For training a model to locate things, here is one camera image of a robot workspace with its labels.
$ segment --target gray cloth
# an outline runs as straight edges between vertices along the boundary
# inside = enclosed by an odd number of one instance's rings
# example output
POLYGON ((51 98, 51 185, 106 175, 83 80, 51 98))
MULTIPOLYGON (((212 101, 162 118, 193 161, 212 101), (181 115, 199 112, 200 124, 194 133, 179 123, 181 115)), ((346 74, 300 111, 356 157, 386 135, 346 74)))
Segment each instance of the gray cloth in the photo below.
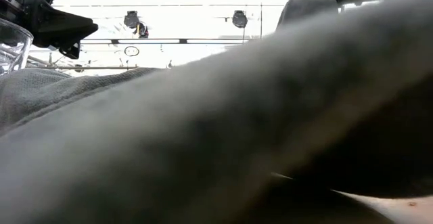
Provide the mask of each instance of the gray cloth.
MULTIPOLYGON (((0 137, 0 223, 232 223, 271 172, 291 175, 339 143, 350 146, 339 141, 350 129, 432 75, 433 6, 425 3, 433 0, 317 16, 16 127, 0 137)), ((381 146, 390 154, 394 144, 419 142, 387 132, 381 146)), ((424 164, 416 155, 408 163, 430 177, 431 145, 422 147, 424 164)), ((346 153, 361 169, 383 158, 377 167, 399 174, 387 154, 346 153)), ((280 223, 302 223, 290 218, 294 209, 280 214, 280 223)))
POLYGON ((52 110, 157 70, 139 68, 109 76, 73 78, 62 72, 28 68, 0 76, 0 136, 52 110))

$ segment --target clear glass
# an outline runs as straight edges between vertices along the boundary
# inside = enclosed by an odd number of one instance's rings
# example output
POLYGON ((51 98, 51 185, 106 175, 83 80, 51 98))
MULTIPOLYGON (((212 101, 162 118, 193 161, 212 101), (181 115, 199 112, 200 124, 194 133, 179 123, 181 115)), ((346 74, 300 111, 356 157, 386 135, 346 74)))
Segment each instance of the clear glass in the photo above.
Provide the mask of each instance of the clear glass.
POLYGON ((0 74, 25 68, 32 42, 25 28, 0 19, 0 74))

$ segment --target round sign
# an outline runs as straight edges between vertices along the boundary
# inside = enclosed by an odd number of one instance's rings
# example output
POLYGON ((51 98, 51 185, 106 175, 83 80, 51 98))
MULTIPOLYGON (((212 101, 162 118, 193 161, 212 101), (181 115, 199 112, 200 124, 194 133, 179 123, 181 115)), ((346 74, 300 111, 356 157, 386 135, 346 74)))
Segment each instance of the round sign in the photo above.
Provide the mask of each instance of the round sign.
POLYGON ((128 46, 127 48, 124 49, 124 54, 127 56, 136 56, 140 54, 140 50, 138 50, 138 48, 134 46, 128 46))

